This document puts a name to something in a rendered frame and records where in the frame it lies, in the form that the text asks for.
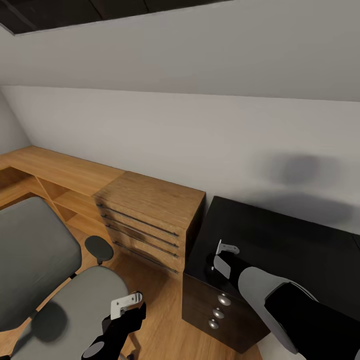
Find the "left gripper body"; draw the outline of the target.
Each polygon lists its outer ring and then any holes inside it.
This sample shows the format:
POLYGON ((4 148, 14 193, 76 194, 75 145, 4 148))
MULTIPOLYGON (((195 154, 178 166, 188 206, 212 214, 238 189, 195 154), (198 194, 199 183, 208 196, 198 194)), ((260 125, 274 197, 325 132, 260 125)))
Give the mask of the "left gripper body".
POLYGON ((116 319, 111 319, 108 316, 102 322, 103 335, 111 328, 118 328, 123 333, 124 342, 130 333, 140 330, 141 326, 141 315, 138 307, 125 311, 121 317, 116 319))

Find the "swivel chair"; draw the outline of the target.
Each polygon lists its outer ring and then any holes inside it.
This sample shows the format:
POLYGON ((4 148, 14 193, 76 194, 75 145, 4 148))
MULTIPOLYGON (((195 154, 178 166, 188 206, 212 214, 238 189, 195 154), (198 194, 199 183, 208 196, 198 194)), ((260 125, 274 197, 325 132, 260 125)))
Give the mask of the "swivel chair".
MULTIPOLYGON (((118 273, 102 266, 114 256, 105 239, 93 235, 84 245, 97 265, 77 275, 81 246, 48 203, 31 197, 0 210, 0 332, 32 319, 12 353, 0 360, 82 360, 103 335, 102 322, 111 315, 112 300, 141 293, 130 293, 118 273)), ((118 359, 135 360, 135 356, 120 352, 118 359)))

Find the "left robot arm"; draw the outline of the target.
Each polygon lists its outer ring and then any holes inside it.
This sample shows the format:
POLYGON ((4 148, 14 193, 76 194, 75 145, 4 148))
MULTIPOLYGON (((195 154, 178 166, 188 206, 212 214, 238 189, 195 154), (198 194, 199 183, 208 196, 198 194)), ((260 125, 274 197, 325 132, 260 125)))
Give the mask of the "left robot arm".
POLYGON ((119 360, 120 352, 128 335, 138 331, 142 319, 146 318, 146 304, 140 309, 124 311, 125 307, 142 301, 141 293, 134 293, 111 302, 111 315, 102 322, 103 335, 98 336, 92 345, 83 353, 81 360, 119 360))

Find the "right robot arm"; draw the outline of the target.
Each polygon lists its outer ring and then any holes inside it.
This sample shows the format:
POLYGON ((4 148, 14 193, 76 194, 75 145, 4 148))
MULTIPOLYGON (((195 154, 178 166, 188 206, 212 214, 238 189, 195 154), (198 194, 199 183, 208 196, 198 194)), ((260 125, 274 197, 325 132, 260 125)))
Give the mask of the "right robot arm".
POLYGON ((360 321, 318 300, 288 278, 240 259, 235 245, 218 245, 206 257, 244 297, 278 341, 306 360, 360 360, 360 321))

